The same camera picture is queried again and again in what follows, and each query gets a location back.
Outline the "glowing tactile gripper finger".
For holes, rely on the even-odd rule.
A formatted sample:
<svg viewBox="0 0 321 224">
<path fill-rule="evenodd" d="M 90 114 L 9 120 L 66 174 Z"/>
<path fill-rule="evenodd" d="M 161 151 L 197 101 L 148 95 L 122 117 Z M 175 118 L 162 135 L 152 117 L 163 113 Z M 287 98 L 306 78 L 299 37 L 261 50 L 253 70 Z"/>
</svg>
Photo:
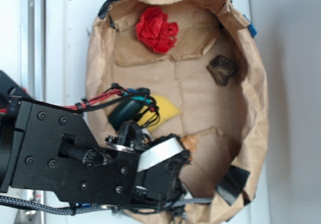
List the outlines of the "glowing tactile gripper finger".
<svg viewBox="0 0 321 224">
<path fill-rule="evenodd" d="M 157 144 L 144 151 L 139 158 L 137 172 L 147 170 L 184 150 L 183 145 L 175 138 Z"/>
</svg>

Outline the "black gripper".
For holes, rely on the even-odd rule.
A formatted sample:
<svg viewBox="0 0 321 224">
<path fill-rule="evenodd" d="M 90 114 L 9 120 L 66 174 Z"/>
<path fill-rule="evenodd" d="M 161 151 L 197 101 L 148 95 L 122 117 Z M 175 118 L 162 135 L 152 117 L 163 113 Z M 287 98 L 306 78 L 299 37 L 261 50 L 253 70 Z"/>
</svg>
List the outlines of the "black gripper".
<svg viewBox="0 0 321 224">
<path fill-rule="evenodd" d="M 137 172 L 144 151 L 172 137 L 178 140 L 175 135 L 150 141 L 136 122 L 128 121 L 100 147 L 82 115 L 23 98 L 11 100 L 10 117 L 13 188 L 51 191 L 63 202 L 155 209 L 185 192 L 179 179 L 190 155 L 185 147 Z"/>
</svg>

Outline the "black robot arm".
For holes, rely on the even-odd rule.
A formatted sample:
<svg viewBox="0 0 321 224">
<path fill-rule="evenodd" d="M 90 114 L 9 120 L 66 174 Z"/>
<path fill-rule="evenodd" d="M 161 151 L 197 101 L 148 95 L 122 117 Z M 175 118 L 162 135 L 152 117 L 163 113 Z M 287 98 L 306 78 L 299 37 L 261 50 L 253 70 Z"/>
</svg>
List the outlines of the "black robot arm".
<svg viewBox="0 0 321 224">
<path fill-rule="evenodd" d="M 101 209 L 173 208 L 186 193 L 179 174 L 190 152 L 171 134 L 151 139 L 143 127 L 124 115 L 112 115 L 117 136 L 99 146 L 83 114 L 105 107 L 102 100 L 135 102 L 158 110 L 147 89 L 114 84 L 95 99 L 62 107 L 36 101 L 1 73 L 1 194 L 10 187 L 50 191 L 66 208 L 52 208 L 1 196 L 14 208 L 75 215 Z"/>
</svg>

